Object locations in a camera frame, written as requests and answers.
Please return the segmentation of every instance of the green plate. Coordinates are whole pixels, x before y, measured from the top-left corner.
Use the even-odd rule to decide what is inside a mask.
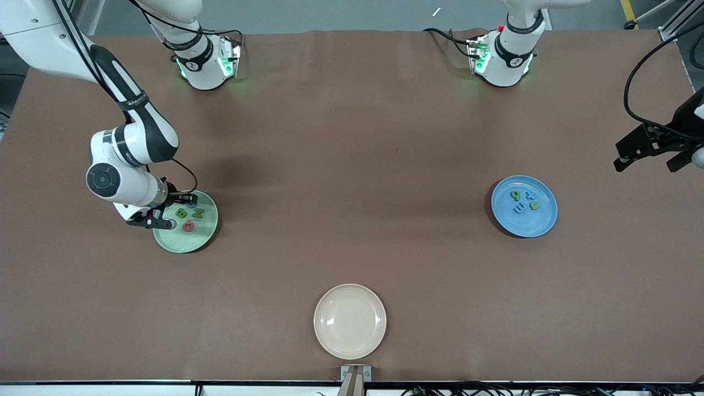
[[[190,209],[184,204],[173,204],[164,210],[164,218],[176,221],[173,230],[154,230],[157,243],[173,253],[188,253],[205,245],[218,227],[218,207],[205,192],[193,191],[198,205]]]

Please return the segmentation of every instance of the metal bracket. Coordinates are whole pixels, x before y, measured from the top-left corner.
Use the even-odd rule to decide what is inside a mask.
[[[372,382],[372,367],[367,364],[345,364],[344,366],[340,366],[340,381],[343,381],[347,375],[347,371],[350,371],[355,366],[359,367],[362,371],[364,382]]]

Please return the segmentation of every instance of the brown table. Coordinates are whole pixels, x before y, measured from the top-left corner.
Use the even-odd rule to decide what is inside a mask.
[[[216,239],[162,250],[84,184],[96,86],[30,73],[0,145],[0,380],[327,379],[313,310],[340,283],[382,299],[377,380],[688,381],[704,371],[704,173],[616,173],[622,107],[655,31],[547,32],[517,87],[420,32],[248,37],[241,82],[197,92],[153,37],[100,38],[177,127],[220,208]],[[634,82],[667,121],[692,91],[675,46]],[[180,187],[171,163],[152,171]],[[513,238],[508,175],[558,198]]]

